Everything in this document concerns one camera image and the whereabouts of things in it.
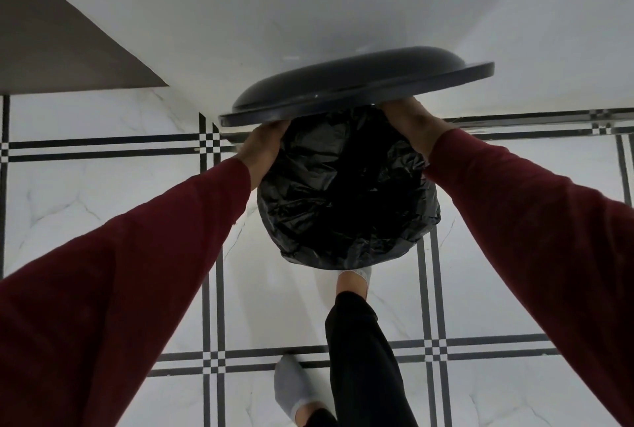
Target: person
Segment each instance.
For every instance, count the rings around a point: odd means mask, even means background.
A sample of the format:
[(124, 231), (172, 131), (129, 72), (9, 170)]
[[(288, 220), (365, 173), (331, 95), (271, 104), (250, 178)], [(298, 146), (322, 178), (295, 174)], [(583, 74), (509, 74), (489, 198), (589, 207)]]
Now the person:
[[(513, 294), (617, 421), (634, 427), (634, 211), (455, 129), (414, 98), (381, 107)], [(0, 425), (115, 426), (288, 124), (256, 128), (234, 158), (0, 282)], [(338, 422), (414, 425), (365, 279), (353, 275), (339, 277), (327, 319)], [(282, 407), (298, 424), (334, 424), (291, 361), (276, 373)], [(290, 398), (293, 376), (305, 391)]]

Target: white wall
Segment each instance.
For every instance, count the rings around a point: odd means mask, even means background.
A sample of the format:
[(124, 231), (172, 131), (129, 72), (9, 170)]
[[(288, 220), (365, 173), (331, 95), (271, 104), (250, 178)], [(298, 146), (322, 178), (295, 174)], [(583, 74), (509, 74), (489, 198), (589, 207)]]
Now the white wall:
[(201, 111), (276, 72), (438, 45), (496, 78), (426, 101), (445, 116), (629, 105), (634, 0), (69, 0)]

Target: foot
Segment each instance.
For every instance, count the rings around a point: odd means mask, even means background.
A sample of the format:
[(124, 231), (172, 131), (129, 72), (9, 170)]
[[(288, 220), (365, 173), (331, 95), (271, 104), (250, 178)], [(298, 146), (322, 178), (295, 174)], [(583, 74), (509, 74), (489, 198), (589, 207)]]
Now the foot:
[(326, 408), (318, 400), (308, 375), (292, 355), (283, 355), (275, 366), (273, 384), (278, 405), (299, 427), (308, 422), (315, 410)]
[(337, 295), (341, 292), (354, 292), (366, 299), (371, 275), (372, 267), (340, 271), (337, 279)]

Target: black pants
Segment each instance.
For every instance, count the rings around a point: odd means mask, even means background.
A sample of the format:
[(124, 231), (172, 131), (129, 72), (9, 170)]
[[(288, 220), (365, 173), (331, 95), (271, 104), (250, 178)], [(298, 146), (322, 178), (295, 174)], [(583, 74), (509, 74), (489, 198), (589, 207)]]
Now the black pants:
[(306, 427), (416, 426), (392, 349), (362, 297), (337, 295), (326, 319), (326, 337), (338, 423), (321, 409)]

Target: maroon long-sleeve shirt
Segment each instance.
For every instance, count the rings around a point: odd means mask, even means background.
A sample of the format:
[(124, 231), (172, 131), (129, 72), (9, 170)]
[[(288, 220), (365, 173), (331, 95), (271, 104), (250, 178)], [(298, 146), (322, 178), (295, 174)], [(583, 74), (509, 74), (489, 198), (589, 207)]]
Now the maroon long-sleeve shirt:
[[(623, 426), (634, 426), (634, 211), (460, 131), (426, 175)], [(226, 160), (0, 282), (0, 426), (115, 426), (249, 198)]]

